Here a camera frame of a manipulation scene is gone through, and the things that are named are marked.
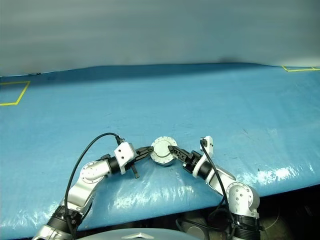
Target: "yellow tape line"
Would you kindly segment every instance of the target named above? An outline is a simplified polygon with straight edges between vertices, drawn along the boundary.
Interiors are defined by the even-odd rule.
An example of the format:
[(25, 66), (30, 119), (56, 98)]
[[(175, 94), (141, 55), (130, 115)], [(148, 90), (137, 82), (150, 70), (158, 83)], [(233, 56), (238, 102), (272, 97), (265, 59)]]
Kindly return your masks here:
[(281, 66), (287, 72), (306, 72), (306, 71), (320, 71), (320, 68), (310, 67), (302, 69), (287, 69), (285, 66)]
[(20, 93), (18, 99), (15, 102), (4, 102), (0, 103), (0, 106), (10, 106), (10, 105), (18, 105), (23, 95), (25, 94), (27, 88), (29, 87), (30, 81), (12, 81), (12, 82), (0, 82), (0, 85), (9, 85), (9, 84), (26, 84)]

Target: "metal disc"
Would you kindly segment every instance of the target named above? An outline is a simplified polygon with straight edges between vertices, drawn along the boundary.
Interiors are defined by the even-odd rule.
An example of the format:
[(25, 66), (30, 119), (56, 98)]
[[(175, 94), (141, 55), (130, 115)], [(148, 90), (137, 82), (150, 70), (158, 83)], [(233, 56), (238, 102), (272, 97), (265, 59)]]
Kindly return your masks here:
[(178, 146), (172, 137), (161, 136), (157, 138), (151, 146), (153, 147), (153, 152), (150, 156), (153, 161), (164, 166), (172, 163), (175, 157), (170, 153), (168, 146)]

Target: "gray wall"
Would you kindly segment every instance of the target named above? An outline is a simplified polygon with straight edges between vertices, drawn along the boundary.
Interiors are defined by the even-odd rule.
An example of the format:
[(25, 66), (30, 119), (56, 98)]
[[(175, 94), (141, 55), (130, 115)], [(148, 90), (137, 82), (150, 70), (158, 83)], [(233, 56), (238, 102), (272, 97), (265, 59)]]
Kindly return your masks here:
[(100, 65), (320, 65), (320, 0), (0, 0), (0, 75)]

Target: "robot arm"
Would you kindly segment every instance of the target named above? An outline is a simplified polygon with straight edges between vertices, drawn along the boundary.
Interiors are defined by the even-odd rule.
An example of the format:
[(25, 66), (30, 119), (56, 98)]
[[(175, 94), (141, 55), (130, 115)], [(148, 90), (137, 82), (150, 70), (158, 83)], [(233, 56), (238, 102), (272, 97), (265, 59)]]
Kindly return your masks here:
[[(90, 210), (96, 189), (102, 180), (118, 172), (123, 175), (129, 168), (132, 168), (137, 177), (134, 163), (146, 157), (152, 150), (153, 147), (135, 150), (131, 143), (122, 142), (114, 150), (113, 157), (107, 154), (98, 161), (87, 163), (81, 169), (80, 176), (69, 190), (67, 198), (68, 216), (74, 232)], [(39, 229), (32, 240), (71, 240), (73, 238), (66, 221), (64, 205), (64, 199), (62, 199), (48, 223)]]
[[(214, 152), (212, 137), (206, 136), (201, 141), (205, 143), (205, 151), (211, 157)], [(189, 153), (173, 145), (168, 146), (168, 149), (175, 158), (182, 161), (183, 168), (193, 177), (197, 178), (199, 176), (210, 188), (223, 195), (218, 177), (205, 154), (201, 155), (196, 151)], [(237, 181), (231, 173), (223, 168), (217, 166), (216, 170), (223, 183), (229, 210), (234, 219), (235, 232), (233, 239), (259, 240), (261, 230), (259, 213), (257, 212), (260, 204), (259, 195), (251, 186)]]

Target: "wrinkled plastic sheet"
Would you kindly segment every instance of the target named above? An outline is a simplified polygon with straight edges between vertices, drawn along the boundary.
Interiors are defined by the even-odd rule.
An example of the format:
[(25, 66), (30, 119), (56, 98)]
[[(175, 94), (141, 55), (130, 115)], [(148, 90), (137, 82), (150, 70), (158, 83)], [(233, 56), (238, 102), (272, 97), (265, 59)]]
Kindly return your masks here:
[[(116, 132), (135, 148), (170, 136), (188, 151), (199, 150), (200, 137), (211, 135), (214, 161), (261, 196), (320, 183), (319, 71), (255, 64), (119, 66), (1, 79), (11, 81), (30, 85), (18, 105), (0, 106), (1, 239), (31, 237), (48, 221), (78, 156), (103, 132)], [(106, 137), (80, 165), (115, 148)], [(138, 179), (129, 170), (103, 181), (80, 230), (221, 200), (180, 162), (164, 167), (146, 158), (136, 168)]]

